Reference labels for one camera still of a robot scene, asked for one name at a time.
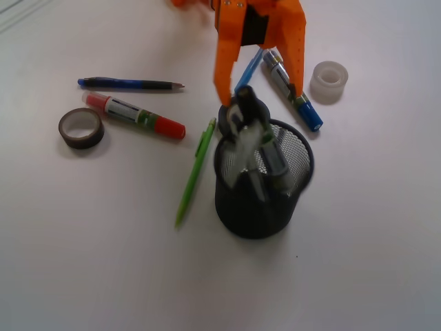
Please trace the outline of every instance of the red marker cap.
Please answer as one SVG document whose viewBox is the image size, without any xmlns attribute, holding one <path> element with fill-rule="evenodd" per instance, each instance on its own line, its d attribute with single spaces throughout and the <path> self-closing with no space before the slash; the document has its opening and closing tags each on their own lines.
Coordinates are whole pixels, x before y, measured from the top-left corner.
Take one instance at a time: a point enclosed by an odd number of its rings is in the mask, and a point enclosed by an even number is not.
<svg viewBox="0 0 441 331">
<path fill-rule="evenodd" d="M 156 120 L 154 131 L 174 139 L 185 137 L 185 126 L 162 116 L 159 116 Z"/>
<path fill-rule="evenodd" d="M 108 97 L 107 95 L 89 91 L 84 92 L 83 94 L 83 102 L 94 109 L 100 110 L 101 112 L 104 112 L 105 104 L 110 98 L 111 97 Z"/>
</svg>

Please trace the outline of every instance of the black mesh pen holder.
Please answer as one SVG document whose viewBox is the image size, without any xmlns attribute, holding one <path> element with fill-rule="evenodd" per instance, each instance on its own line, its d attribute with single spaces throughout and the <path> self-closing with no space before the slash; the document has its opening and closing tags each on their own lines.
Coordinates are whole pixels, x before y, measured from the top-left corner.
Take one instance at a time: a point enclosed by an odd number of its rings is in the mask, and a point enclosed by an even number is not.
<svg viewBox="0 0 441 331">
<path fill-rule="evenodd" d="M 216 172 L 216 211 L 222 223 L 234 234 L 247 239 L 262 239 L 281 231 L 291 220 L 300 193 L 308 185 L 314 171 L 314 157 L 306 139 L 293 127 L 270 120 L 274 135 L 280 144 L 292 173 L 295 185 L 290 192 L 275 192 L 268 184 L 269 177 L 260 152 L 254 156 L 264 187 L 268 186 L 268 199 L 259 200 L 252 187 L 248 169 L 243 169 L 233 188 L 225 177 L 234 164 L 234 142 L 223 137 L 214 156 Z"/>
</svg>

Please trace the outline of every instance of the blue pen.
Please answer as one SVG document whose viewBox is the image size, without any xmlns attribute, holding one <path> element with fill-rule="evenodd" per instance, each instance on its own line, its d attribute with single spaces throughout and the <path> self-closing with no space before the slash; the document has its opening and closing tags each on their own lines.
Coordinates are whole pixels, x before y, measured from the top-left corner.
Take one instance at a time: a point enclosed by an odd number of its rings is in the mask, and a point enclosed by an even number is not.
<svg viewBox="0 0 441 331">
<path fill-rule="evenodd" d="M 273 50 L 268 50 L 263 55 L 263 61 L 271 71 L 271 77 L 276 82 L 276 85 L 288 98 L 293 107 L 295 107 L 308 128 L 312 132 L 318 131 L 322 127 L 323 121 L 318 116 L 316 110 L 311 105 L 311 101 L 308 99 L 305 93 L 302 93 L 302 95 L 298 98 L 292 94 L 289 85 L 289 77 L 285 67 L 283 66 L 282 59 Z"/>
<path fill-rule="evenodd" d="M 260 61 L 262 60 L 262 53 L 263 49 L 259 48 L 254 58 L 249 62 L 249 65 L 243 72 L 242 77 L 240 78 L 239 82 L 236 85 L 236 88 L 234 89 L 234 93 L 237 93 L 239 88 L 242 88 L 245 85 L 248 85 L 249 80 L 251 79 L 254 71 L 256 71 L 257 66 L 259 65 Z"/>
<path fill-rule="evenodd" d="M 134 81 L 107 77 L 79 79 L 78 84 L 87 88 L 131 88 L 135 90 L 177 90 L 185 85 L 169 81 Z"/>
</svg>

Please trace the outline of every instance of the pen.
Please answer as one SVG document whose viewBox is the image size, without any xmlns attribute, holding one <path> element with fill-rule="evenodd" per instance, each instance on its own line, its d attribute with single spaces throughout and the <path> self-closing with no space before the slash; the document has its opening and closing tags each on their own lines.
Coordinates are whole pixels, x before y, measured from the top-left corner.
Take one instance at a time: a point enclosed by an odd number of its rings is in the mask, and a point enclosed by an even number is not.
<svg viewBox="0 0 441 331">
<path fill-rule="evenodd" d="M 308 128 L 312 132 L 318 131 L 322 127 L 323 121 L 318 116 L 305 93 L 302 93 L 301 97 L 298 98 L 292 94 L 291 88 L 289 87 L 289 76 L 285 70 L 282 59 L 273 50 L 268 50 L 263 55 L 263 61 L 271 71 L 271 77 L 276 85 L 297 110 Z"/>
<path fill-rule="evenodd" d="M 185 126 L 182 124 L 114 97 L 87 91 L 83 95 L 83 102 L 114 119 L 137 124 L 143 129 L 155 131 L 170 138 L 181 140 L 185 136 Z"/>
<path fill-rule="evenodd" d="M 132 88 L 136 90 L 178 90 L 185 85 L 169 81 L 134 81 L 107 77 L 79 79 L 78 84 L 87 88 Z"/>
<path fill-rule="evenodd" d="M 239 88 L 248 85 L 253 73 L 256 71 L 257 66 L 259 65 L 260 61 L 262 61 L 262 53 L 263 49 L 259 48 L 256 55 L 254 55 L 251 62 L 249 62 L 247 68 L 242 74 L 242 77 L 239 79 L 239 82 L 236 85 L 236 88 L 234 88 L 234 93 L 237 94 L 237 91 L 239 91 Z"/>
<path fill-rule="evenodd" d="M 179 204 L 178 213 L 176 215 L 176 223 L 174 227 L 177 228 L 182 224 L 185 211 L 187 210 L 188 203 L 192 198 L 194 186 L 198 180 L 199 172 L 201 171 L 202 164 L 204 162 L 205 154 L 208 150 L 209 141 L 212 138 L 214 128 L 216 127 L 216 118 L 213 118 L 206 131 L 202 132 L 201 141 L 199 142 L 198 149 L 196 150 L 196 160 L 193 165 L 192 173 L 188 179 L 187 186 L 185 186 L 184 195 L 182 196 L 181 203 Z"/>
</svg>

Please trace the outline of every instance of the orange robotic gripper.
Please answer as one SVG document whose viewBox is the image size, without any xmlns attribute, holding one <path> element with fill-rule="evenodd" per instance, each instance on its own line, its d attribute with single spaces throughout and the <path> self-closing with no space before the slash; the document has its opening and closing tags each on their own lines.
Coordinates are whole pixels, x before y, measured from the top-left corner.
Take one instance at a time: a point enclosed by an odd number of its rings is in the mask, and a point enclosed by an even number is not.
<svg viewBox="0 0 441 331">
<path fill-rule="evenodd" d="M 172 0 L 181 6 L 186 0 Z M 218 49 L 214 85 L 224 106 L 231 103 L 231 73 L 240 47 L 277 47 L 296 96 L 302 95 L 306 18 L 299 0 L 211 0 Z"/>
</svg>

